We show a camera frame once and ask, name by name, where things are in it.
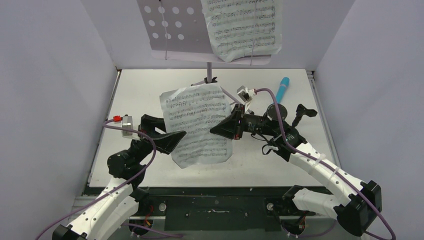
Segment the sheet music page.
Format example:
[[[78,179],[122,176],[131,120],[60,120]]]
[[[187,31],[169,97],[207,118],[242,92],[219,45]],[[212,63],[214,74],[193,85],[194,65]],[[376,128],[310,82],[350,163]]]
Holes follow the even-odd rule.
[[[281,0],[203,0],[201,5],[212,52],[222,61],[281,51]]]
[[[167,91],[159,100],[166,132],[186,132],[171,153],[181,169],[224,163],[232,156],[232,140],[210,132],[231,113],[230,103],[219,84]]]

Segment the lilac perforated music stand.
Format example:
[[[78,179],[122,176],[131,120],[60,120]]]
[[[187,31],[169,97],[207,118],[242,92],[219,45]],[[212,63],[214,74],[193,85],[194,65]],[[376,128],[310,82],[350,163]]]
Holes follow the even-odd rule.
[[[137,5],[149,38],[151,54],[165,61],[263,66],[273,55],[224,62],[212,51],[202,0],[139,0]]]

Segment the black microphone desk stand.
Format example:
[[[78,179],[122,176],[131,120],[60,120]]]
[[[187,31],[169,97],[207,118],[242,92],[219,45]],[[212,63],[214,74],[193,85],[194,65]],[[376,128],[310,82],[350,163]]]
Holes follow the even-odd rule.
[[[302,120],[303,116],[307,116],[309,118],[313,118],[318,114],[318,112],[315,109],[308,109],[303,104],[298,104],[296,108],[296,114],[295,118],[292,121],[291,127],[296,128],[300,121]]]

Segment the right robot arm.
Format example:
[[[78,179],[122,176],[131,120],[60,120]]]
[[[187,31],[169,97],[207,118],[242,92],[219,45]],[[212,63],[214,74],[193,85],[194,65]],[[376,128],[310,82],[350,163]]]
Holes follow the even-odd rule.
[[[245,113],[236,104],[230,115],[210,129],[215,135],[239,140],[243,133],[269,136],[266,147],[321,183],[330,193],[320,193],[294,185],[283,195],[282,207],[290,215],[313,212],[336,220],[348,233],[361,237],[382,211],[381,187],[345,172],[319,153],[285,118],[286,108],[270,104],[260,115]]]

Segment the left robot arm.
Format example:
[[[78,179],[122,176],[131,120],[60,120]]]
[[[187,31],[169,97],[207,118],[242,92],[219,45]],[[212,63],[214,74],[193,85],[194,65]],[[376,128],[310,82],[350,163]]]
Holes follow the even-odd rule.
[[[131,139],[129,148],[112,154],[107,160],[111,179],[95,200],[75,210],[79,214],[67,225],[58,225],[53,240],[106,240],[130,216],[149,210],[148,193],[139,188],[147,168],[157,153],[169,155],[187,134],[169,132],[162,118],[143,115],[134,129],[128,115],[114,116],[104,128],[119,130]]]

